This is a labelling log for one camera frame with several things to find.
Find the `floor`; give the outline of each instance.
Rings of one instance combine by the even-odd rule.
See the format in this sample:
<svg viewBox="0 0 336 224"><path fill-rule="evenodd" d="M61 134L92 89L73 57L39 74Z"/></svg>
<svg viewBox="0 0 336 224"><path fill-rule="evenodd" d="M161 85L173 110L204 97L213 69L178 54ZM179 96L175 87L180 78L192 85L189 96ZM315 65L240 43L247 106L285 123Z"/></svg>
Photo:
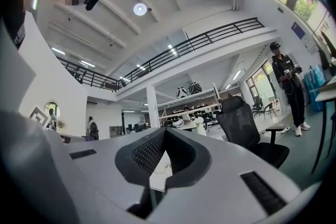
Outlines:
<svg viewBox="0 0 336 224"><path fill-rule="evenodd" d="M301 189L323 179L323 176L331 164L331 161L336 157L336 139L333 141L330 156L326 158L331 136L331 121L330 116L334 111L334 105L329 104L327 108L327 129L325 132L324 147L320 157L319 164L311 175L315 157L320 144L322 131L322 112L312 111L310 105L306 107L306 122L311 126L308 131L302 131L301 137L296 137L293 131L288 131L286 134L281 133L276 135L276 143L284 145L290 149L290 153L285 162L280 167L280 171L289 176ZM293 123L292 115L278 114L277 117L264 119L264 116L256 116L255 122L260 136L261 142L270 142L270 133L265 132L267 127L273 125L291 125ZM219 125L214 125L208 128L207 136L222 140L224 132Z"/></svg>

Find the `framed picture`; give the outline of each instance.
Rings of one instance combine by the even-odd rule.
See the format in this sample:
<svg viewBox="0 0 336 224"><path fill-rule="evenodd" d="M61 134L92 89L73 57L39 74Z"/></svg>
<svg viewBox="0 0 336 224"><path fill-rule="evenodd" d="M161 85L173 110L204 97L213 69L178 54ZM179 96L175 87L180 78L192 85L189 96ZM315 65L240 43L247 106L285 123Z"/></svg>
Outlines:
<svg viewBox="0 0 336 224"><path fill-rule="evenodd" d="M33 111L31 112L30 119L32 119L33 121L37 121L42 125L42 128L45 129L48 125L48 123L50 122L51 117L49 115L47 115L43 109L41 109L40 107L36 106Z"/></svg>

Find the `sneaker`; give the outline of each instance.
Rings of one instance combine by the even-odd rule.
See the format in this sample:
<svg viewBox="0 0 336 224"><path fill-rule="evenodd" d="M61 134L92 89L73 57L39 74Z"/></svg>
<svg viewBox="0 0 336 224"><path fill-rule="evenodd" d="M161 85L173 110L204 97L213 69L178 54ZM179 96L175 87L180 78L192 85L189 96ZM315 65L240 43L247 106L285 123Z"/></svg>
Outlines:
<svg viewBox="0 0 336 224"><path fill-rule="evenodd" d="M296 127L296 129L295 129L295 135L296 136L301 136L302 135L302 133L301 133L301 127L300 126Z"/></svg>
<svg viewBox="0 0 336 224"><path fill-rule="evenodd" d="M310 126L306 122L301 123L300 127L301 127L301 129L303 129L305 131L310 129Z"/></svg>

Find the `black railing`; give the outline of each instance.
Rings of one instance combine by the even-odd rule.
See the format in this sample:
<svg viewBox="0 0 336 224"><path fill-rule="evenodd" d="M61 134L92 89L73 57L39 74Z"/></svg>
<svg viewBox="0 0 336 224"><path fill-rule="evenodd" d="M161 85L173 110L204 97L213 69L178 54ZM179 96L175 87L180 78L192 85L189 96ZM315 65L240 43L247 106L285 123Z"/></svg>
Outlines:
<svg viewBox="0 0 336 224"><path fill-rule="evenodd" d="M81 84L87 84L91 87L103 88L115 92L121 87L120 81L112 79L103 74L94 72L88 68L79 66L57 57L61 64L69 71L69 73Z"/></svg>
<svg viewBox="0 0 336 224"><path fill-rule="evenodd" d="M204 32L198 36L190 38L176 46L162 52L161 54L153 57L149 61L143 63L140 67L134 69L120 80L120 88L125 87L127 84L132 83L134 80L143 77L144 75L152 72L153 70L169 63L183 55L189 54L192 51L203 48L204 46L213 44L224 38L228 38L234 35L242 34L247 31L251 31L258 28L263 28L258 18L251 18L246 20L240 20L235 23L223 25Z"/></svg>

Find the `round ceiling light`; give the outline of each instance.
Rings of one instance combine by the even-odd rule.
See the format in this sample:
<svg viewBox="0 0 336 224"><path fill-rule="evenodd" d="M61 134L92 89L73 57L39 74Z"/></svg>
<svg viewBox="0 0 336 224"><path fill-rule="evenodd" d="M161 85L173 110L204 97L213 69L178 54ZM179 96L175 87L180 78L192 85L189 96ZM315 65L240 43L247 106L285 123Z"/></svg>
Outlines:
<svg viewBox="0 0 336 224"><path fill-rule="evenodd" d="M134 6L133 11L138 16L142 16L147 12L147 7L143 3L138 3Z"/></svg>

